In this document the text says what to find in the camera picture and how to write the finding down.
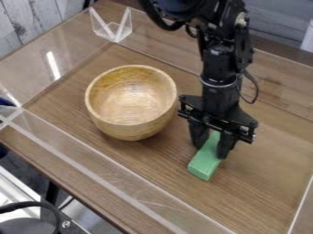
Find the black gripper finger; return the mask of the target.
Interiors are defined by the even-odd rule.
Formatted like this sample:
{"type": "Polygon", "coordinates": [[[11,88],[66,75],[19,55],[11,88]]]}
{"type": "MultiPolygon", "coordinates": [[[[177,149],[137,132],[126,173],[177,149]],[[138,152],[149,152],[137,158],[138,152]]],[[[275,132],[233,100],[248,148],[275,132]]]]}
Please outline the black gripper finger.
{"type": "Polygon", "coordinates": [[[193,141],[193,146],[201,149],[209,138],[209,128],[205,123],[195,119],[189,120],[189,130],[193,141]]]}
{"type": "Polygon", "coordinates": [[[217,156],[220,159],[228,157],[229,152],[235,149],[237,143],[237,137],[233,133],[223,132],[219,142],[217,156]]]}

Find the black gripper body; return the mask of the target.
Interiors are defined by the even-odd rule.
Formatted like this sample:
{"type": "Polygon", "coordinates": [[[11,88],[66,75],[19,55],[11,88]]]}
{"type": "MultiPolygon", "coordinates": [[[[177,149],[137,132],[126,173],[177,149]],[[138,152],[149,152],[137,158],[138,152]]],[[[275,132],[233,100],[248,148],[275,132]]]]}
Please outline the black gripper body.
{"type": "Polygon", "coordinates": [[[201,96],[178,96],[178,115],[205,123],[209,130],[233,133],[237,141],[252,144],[259,121],[240,107],[243,78],[235,77],[227,83],[203,81],[203,85],[201,96]]]}

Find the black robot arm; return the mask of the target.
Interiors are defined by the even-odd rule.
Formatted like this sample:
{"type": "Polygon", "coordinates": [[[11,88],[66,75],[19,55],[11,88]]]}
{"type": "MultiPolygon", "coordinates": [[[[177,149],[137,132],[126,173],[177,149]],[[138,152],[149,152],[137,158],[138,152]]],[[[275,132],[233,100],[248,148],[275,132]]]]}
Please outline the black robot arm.
{"type": "Polygon", "coordinates": [[[138,0],[152,21],[166,31],[187,29],[197,39],[204,69],[203,94],[178,97],[178,115],[191,126],[193,145],[203,147],[212,130],[221,133],[217,157],[224,159],[240,141],[252,143],[259,121],[241,109],[243,79],[255,48],[244,0],[138,0]]]}

